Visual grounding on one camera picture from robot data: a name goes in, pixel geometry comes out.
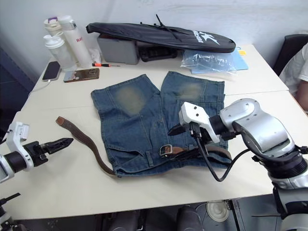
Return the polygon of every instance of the jeans pocket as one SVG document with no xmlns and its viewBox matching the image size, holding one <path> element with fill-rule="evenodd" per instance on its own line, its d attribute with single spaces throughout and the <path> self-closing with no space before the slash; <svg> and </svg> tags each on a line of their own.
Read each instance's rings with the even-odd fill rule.
<svg viewBox="0 0 308 231">
<path fill-rule="evenodd" d="M 112 163 L 115 172 L 136 173 L 149 168 L 149 159 L 141 151 L 127 150 L 111 145 L 108 146 L 108 153 L 115 161 Z"/>
</svg>

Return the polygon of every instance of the metal belt buckle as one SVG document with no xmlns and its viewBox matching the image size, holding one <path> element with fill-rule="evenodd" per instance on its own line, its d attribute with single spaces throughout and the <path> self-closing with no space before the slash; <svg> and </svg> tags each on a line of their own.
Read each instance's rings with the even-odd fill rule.
<svg viewBox="0 0 308 231">
<path fill-rule="evenodd" d="M 168 154 L 172 154 L 172 153 L 173 153 L 173 149 L 172 149 L 172 145 L 171 144 L 166 144 L 164 146 L 161 146 L 161 148 L 159 149 L 159 155 L 160 156 L 167 157 Z"/>
</svg>

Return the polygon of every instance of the belt loop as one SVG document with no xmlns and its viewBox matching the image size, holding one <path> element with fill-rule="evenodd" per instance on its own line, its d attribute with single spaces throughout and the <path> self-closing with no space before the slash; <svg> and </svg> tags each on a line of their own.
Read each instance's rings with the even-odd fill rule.
<svg viewBox="0 0 308 231">
<path fill-rule="evenodd" d="M 145 154 L 146 154 L 146 157 L 148 159 L 149 166 L 150 167 L 154 166 L 154 162 L 153 162 L 153 159 L 152 159 L 152 156 L 151 156 L 151 152 L 145 151 Z"/>
</svg>

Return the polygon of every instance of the white logo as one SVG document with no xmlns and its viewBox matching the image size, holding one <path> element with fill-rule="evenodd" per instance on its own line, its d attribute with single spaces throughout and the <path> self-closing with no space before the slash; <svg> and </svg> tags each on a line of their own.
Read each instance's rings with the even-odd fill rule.
<svg viewBox="0 0 308 231">
<path fill-rule="evenodd" d="M 204 33 L 202 31 L 193 31 L 193 34 L 195 35 L 196 39 L 198 40 L 198 42 L 203 43 L 202 38 L 207 41 L 208 39 L 212 40 L 213 42 L 217 43 L 219 45 L 219 43 L 217 42 L 217 40 L 212 36 L 212 35 L 208 35 L 207 33 Z"/>
</svg>

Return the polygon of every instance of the white bottle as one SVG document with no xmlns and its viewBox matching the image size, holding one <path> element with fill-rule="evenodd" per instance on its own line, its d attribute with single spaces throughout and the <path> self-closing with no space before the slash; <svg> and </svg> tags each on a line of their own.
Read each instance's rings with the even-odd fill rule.
<svg viewBox="0 0 308 231">
<path fill-rule="evenodd" d="M 46 19 L 44 21 L 44 27 L 45 27 L 45 29 L 48 31 L 48 33 L 51 36 L 54 36 L 57 33 L 62 32 L 62 27 L 61 27 L 60 23 L 58 22 L 58 17 L 52 17 L 52 18 Z M 66 41 L 64 33 L 62 33 L 60 35 L 60 38 L 62 38 L 64 40 L 65 45 L 66 45 L 68 51 L 71 53 L 71 56 L 73 57 L 74 61 L 77 62 L 77 58 L 76 58 L 76 56 L 75 56 L 71 46 Z"/>
<path fill-rule="evenodd" d="M 55 36 L 45 35 L 45 46 L 60 64 L 64 71 L 74 71 L 77 69 L 75 61 L 68 51 L 64 40 L 60 38 L 63 32 L 57 33 Z"/>
<path fill-rule="evenodd" d="M 92 67 L 92 58 L 72 17 L 69 15 L 58 17 L 58 21 L 80 66 L 83 68 Z"/>
</svg>

